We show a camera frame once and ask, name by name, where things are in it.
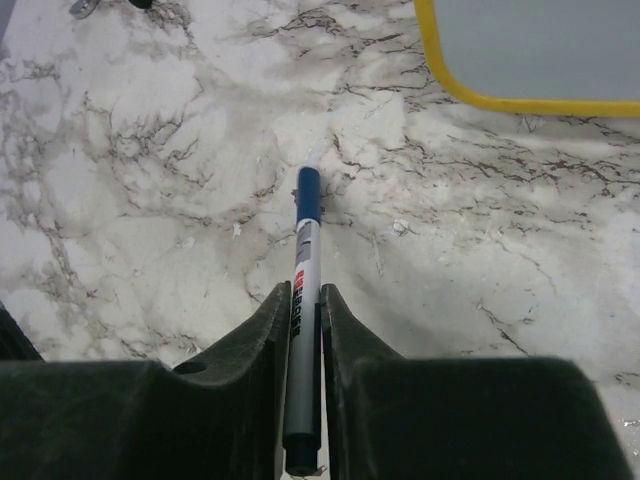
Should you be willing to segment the white whiteboard marker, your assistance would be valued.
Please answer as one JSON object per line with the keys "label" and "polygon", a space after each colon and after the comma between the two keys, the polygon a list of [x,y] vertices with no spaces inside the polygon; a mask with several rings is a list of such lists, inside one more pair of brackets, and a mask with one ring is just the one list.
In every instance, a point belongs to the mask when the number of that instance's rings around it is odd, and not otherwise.
{"label": "white whiteboard marker", "polygon": [[318,469],[321,445],[319,223],[297,225],[284,411],[285,470],[306,477]]}

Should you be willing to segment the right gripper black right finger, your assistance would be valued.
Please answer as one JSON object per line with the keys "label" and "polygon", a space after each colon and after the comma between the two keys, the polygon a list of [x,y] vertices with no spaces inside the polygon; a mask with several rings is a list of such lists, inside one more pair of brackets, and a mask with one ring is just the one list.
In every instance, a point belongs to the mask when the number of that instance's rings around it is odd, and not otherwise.
{"label": "right gripper black right finger", "polygon": [[335,479],[629,479],[590,380],[551,357],[407,359],[321,291]]}

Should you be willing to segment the yellow framed whiteboard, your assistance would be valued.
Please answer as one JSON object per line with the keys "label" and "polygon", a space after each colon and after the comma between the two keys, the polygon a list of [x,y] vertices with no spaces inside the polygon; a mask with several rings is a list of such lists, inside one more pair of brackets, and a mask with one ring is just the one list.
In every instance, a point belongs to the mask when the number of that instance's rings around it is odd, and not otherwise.
{"label": "yellow framed whiteboard", "polygon": [[427,65],[461,102],[561,116],[639,115],[636,1],[417,1]]}

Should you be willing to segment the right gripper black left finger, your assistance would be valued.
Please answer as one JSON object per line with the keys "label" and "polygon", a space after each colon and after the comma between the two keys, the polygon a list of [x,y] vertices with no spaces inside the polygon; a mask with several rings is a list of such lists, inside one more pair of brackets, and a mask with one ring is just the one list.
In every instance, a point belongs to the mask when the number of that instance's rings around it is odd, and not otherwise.
{"label": "right gripper black left finger", "polygon": [[1,316],[5,479],[277,479],[291,287],[175,368],[45,361]]}

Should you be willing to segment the blue marker cap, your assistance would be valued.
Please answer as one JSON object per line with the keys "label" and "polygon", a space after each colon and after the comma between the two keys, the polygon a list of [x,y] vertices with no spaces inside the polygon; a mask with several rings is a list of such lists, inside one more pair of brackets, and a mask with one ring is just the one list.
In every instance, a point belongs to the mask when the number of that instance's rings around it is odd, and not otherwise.
{"label": "blue marker cap", "polygon": [[302,167],[298,172],[296,188],[296,230],[304,221],[321,220],[320,173],[312,167]]}

